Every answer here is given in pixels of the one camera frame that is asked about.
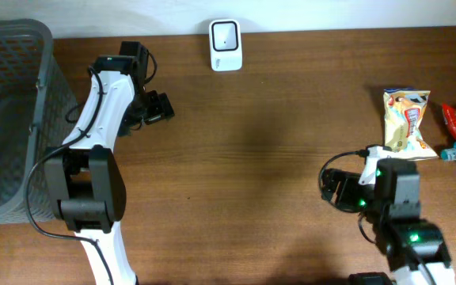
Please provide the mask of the beige wet wipes pack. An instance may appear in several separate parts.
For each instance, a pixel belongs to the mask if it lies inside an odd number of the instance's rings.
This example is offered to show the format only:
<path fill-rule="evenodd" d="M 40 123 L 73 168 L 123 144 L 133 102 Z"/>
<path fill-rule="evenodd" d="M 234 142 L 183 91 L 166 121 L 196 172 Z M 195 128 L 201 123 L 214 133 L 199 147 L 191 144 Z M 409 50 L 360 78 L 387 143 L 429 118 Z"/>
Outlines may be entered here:
<path fill-rule="evenodd" d="M 429 90 L 413 88 L 384 91 L 384 146 L 389 147 L 397 158 L 416 161 L 438 157 L 424 141 L 419 129 L 429 95 Z"/>

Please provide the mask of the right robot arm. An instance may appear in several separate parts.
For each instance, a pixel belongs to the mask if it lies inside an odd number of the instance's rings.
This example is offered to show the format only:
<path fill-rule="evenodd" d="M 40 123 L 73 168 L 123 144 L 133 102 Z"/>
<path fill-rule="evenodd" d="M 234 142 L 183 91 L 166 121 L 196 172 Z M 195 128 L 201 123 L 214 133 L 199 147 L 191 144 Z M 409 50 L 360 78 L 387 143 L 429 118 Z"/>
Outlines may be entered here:
<path fill-rule="evenodd" d="M 416 158 L 372 145 L 356 150 L 361 173 L 326 162 L 318 174 L 321 198 L 338 211 L 357 214 L 374 232 L 370 243 L 386 257 L 390 273 L 351 274 L 350 284 L 454 284 L 455 273 L 440 228 L 422 218 Z"/>

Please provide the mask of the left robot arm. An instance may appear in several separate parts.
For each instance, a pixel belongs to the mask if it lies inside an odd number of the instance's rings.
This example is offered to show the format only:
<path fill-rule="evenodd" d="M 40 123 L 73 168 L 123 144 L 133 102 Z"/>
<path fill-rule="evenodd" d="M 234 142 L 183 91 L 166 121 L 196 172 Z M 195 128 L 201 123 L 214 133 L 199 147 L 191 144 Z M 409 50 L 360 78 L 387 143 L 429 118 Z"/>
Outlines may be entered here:
<path fill-rule="evenodd" d="M 116 139 L 174 116 L 165 93 L 146 90 L 156 59 L 140 42 L 124 41 L 118 55 L 89 67 L 91 87 L 82 113 L 63 143 L 47 151 L 44 174 L 53 215 L 67 239 L 80 241 L 98 284 L 137 284 L 124 248 L 127 203 L 114 156 Z"/>

